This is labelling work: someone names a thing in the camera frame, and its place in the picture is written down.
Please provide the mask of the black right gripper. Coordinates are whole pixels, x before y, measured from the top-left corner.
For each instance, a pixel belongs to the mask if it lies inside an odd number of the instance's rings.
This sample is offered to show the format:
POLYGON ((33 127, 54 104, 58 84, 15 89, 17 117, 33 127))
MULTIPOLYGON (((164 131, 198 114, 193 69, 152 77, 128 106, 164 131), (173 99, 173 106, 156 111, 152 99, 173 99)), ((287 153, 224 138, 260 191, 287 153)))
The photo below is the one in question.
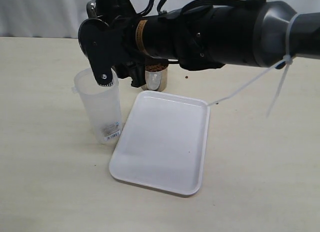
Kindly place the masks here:
POLYGON ((78 42, 99 86, 113 85, 114 77, 131 78, 131 86, 146 84, 145 56, 135 36, 142 13, 130 0, 90 0, 88 18, 80 25, 78 42))

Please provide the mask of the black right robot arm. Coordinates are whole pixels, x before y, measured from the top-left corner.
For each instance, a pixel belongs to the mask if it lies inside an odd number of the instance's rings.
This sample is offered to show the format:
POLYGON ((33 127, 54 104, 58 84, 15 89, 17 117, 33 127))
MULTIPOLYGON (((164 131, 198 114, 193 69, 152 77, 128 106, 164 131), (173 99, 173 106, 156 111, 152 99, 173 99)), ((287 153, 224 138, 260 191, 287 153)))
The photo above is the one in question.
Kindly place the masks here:
POLYGON ((283 58, 320 56, 320 15, 298 14, 283 1, 194 0, 167 12, 160 0, 136 12, 130 0, 92 0, 78 42, 100 86, 114 77, 146 83, 149 61, 189 71, 226 64, 277 68, 283 58))

